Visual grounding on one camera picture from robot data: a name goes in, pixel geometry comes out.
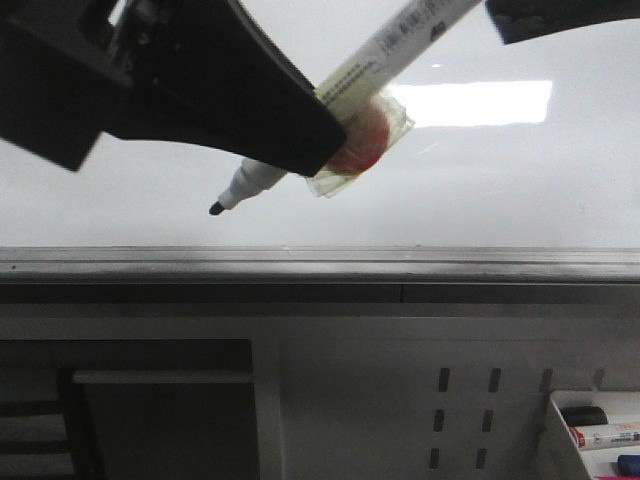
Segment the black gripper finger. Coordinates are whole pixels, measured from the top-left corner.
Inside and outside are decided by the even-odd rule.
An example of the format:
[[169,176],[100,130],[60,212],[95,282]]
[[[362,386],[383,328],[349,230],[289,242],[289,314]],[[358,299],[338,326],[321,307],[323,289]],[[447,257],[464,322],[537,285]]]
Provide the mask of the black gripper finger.
[[133,80],[108,134],[315,175],[345,130],[239,1],[136,1],[114,43]]
[[637,0],[490,0],[485,7],[504,44],[639,18]]

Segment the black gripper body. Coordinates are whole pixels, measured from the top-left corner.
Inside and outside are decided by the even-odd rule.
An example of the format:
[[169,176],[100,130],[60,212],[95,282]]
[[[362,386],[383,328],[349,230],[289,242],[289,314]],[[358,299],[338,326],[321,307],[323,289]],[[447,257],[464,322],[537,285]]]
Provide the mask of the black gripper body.
[[70,171],[98,138],[151,140],[145,74],[162,1],[4,1],[1,137]]

